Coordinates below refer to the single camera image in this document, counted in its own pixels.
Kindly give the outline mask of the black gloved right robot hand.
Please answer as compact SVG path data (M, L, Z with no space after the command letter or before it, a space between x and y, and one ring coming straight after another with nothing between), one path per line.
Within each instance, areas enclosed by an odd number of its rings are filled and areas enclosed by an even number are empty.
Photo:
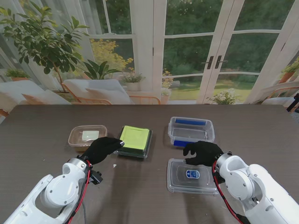
M193 166L204 165L207 167L211 167L214 162L223 155L223 151L218 145L206 141L187 144L183 149L183 156L187 156L189 153L195 156L186 158L186 164Z

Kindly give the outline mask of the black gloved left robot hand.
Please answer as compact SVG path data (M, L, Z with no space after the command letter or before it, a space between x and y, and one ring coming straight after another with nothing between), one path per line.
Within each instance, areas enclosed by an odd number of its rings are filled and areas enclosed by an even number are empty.
M94 140L88 149L80 156L83 161L89 161L91 164L102 162L108 155L124 146L120 139L112 137L102 137Z

